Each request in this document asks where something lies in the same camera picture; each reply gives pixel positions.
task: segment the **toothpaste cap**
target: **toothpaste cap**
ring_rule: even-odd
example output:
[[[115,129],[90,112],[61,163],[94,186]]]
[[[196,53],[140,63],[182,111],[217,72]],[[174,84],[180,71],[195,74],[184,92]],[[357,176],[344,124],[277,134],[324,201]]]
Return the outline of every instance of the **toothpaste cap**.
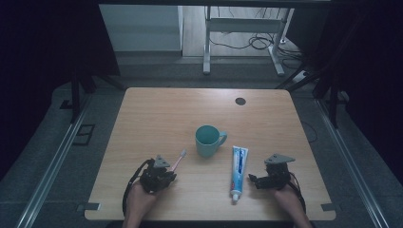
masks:
[[[240,195],[238,195],[238,194],[234,194],[232,196],[232,201],[234,201],[234,202],[237,202],[239,199],[240,199]]]

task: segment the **toothbrush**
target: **toothbrush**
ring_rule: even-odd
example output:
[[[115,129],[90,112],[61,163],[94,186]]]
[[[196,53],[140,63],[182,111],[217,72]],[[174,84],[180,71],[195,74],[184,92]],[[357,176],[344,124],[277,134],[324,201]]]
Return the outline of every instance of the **toothbrush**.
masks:
[[[175,164],[172,166],[171,171],[175,172],[175,169],[177,168],[179,162],[181,161],[181,159],[186,155],[186,149],[184,149],[181,153],[181,155],[179,156],[178,160],[175,162]]]

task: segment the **human hand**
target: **human hand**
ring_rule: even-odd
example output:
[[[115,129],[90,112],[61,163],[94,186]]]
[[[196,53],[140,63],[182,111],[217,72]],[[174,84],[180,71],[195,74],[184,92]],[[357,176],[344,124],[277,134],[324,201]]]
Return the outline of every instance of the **human hand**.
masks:
[[[291,183],[296,185],[294,177],[292,177]],[[312,228],[295,190],[290,185],[286,184],[280,190],[272,188],[268,191],[276,199],[279,207],[291,217],[297,228]]]
[[[154,206],[162,192],[163,190],[156,193],[146,193],[138,181],[134,182],[127,196],[126,216],[123,227],[139,227],[143,217]]]

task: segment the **aluminum rail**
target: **aluminum rail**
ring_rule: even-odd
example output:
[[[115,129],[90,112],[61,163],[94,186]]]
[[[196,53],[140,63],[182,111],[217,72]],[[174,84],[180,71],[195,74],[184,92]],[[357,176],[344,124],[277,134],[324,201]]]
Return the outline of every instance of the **aluminum rail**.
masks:
[[[45,199],[48,196],[48,192],[57,174],[59,173],[60,167],[65,160],[67,152],[70,149],[71,144],[73,143],[74,137],[76,136],[77,131],[80,128],[81,122],[86,115],[86,111],[91,100],[91,95],[86,95],[83,100],[84,101],[82,111],[78,115],[76,121],[70,124],[65,137],[63,138],[61,144],[59,145],[59,148],[56,151],[56,154],[54,155],[52,161],[48,166],[46,173],[37,185],[15,227],[32,227],[33,222],[36,220],[36,217],[38,216],[39,211],[41,210],[42,205],[44,204]]]
[[[322,101],[316,100],[317,105],[320,109],[321,116],[323,121],[325,122],[331,137],[336,143],[337,151],[340,154],[341,159],[346,164],[346,168],[350,173],[350,176],[355,184],[355,188],[358,191],[359,196],[361,197],[365,207],[368,210],[368,213],[371,219],[374,222],[375,227],[377,228],[386,228],[389,227],[388,222],[385,220],[383,216],[382,209],[380,208],[379,204],[374,197],[373,192],[371,191],[370,187],[367,185],[366,181],[361,175],[353,156],[350,153],[346,143],[344,142],[340,132],[338,129],[334,128],[332,123],[328,118],[327,108]]]

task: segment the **gray floor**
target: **gray floor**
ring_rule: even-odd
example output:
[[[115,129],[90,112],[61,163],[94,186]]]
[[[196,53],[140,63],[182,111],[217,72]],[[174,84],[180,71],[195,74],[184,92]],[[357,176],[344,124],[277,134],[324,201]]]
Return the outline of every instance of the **gray floor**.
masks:
[[[127,86],[270,89],[284,80],[276,75],[268,57],[213,58],[209,76],[202,74],[202,58],[198,57],[155,55],[139,57],[123,54],[118,55],[118,62],[122,77],[115,79]],[[290,74],[293,70],[286,68],[286,72]],[[78,207],[89,199],[125,95],[123,91],[97,77],[94,80],[98,88],[91,95],[88,112],[83,120],[83,124],[95,124],[93,137],[88,146],[71,146],[33,227],[106,227],[110,223],[110,221],[86,220],[84,212],[77,211]],[[315,221],[315,224],[317,227],[335,228],[374,227],[370,214],[337,151],[336,143],[323,121],[317,101],[311,95],[314,86],[315,84],[306,85],[293,92],[292,97],[307,140],[336,207],[335,220]],[[2,227],[14,227],[17,224],[33,190],[65,136],[71,113],[59,107],[63,100],[69,99],[69,85],[60,86],[54,91],[47,116],[19,160],[0,183]],[[343,104],[338,106],[337,121],[339,132],[363,178],[374,193],[389,227],[403,227],[401,184],[371,144],[356,129]],[[253,224],[243,223],[241,227],[260,227]],[[161,224],[154,224],[154,227],[161,227]],[[236,226],[233,223],[216,223],[215,227]]]

